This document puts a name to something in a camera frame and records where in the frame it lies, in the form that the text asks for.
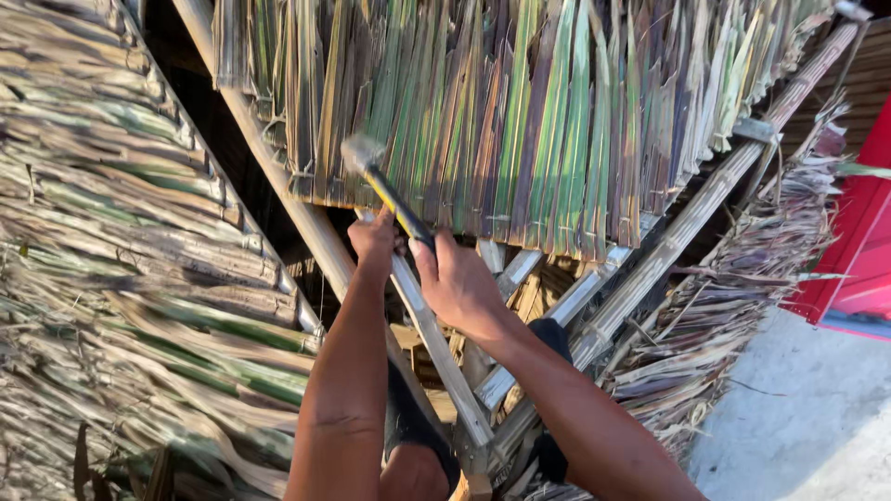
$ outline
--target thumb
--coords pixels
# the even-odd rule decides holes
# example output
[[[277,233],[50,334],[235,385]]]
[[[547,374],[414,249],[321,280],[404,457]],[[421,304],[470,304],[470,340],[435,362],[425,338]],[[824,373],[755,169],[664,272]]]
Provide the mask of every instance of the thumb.
[[[431,285],[439,281],[439,264],[430,247],[415,239],[408,241],[408,249],[414,256],[414,264],[421,276],[421,285]]]

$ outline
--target hammer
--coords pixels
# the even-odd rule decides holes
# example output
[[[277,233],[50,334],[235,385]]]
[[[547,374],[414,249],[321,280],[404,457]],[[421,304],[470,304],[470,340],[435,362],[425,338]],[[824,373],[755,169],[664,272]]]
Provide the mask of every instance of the hammer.
[[[433,255],[436,255],[437,249],[433,234],[405,205],[405,202],[396,194],[396,191],[378,169],[386,152],[386,146],[361,134],[353,134],[340,144],[340,154],[343,156],[347,169],[362,176],[365,182],[374,188],[384,204],[396,215],[396,220],[399,221],[402,228],[405,228],[408,236],[427,245]]]

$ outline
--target hammer head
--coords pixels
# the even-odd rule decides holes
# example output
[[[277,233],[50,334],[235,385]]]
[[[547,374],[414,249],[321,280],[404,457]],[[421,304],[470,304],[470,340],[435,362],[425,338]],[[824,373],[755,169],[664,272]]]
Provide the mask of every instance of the hammer head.
[[[351,172],[366,177],[377,171],[387,147],[369,136],[353,134],[340,144],[340,155]]]

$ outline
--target fingernail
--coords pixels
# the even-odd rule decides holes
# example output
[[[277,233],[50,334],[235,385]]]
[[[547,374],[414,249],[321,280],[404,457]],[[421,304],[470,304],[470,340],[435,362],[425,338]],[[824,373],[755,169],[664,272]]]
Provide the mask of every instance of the fingernail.
[[[415,258],[417,258],[418,252],[421,251],[421,243],[413,238],[408,239],[408,250],[412,252],[412,255]]]

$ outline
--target palm leaf thatch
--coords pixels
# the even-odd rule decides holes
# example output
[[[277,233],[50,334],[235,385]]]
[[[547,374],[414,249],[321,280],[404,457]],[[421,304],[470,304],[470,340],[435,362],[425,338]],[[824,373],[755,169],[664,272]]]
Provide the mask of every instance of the palm leaf thatch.
[[[382,170],[431,224],[604,260],[607,241],[637,247],[641,211],[661,216],[730,147],[830,4],[322,0],[286,3],[278,36],[263,4],[246,14],[250,88],[268,140],[287,122],[301,201],[380,203],[334,147],[362,131],[388,145]],[[290,83],[270,87],[270,68]],[[270,88],[291,103],[271,118]]]
[[[122,9],[0,4],[0,497],[280,498],[319,322]]]
[[[837,97],[811,139],[787,159],[726,236],[640,327],[630,328],[601,376],[606,390],[676,457],[723,392],[723,376],[782,303],[814,256],[832,241],[835,173],[845,161],[816,145],[836,134],[832,120],[849,107]]]

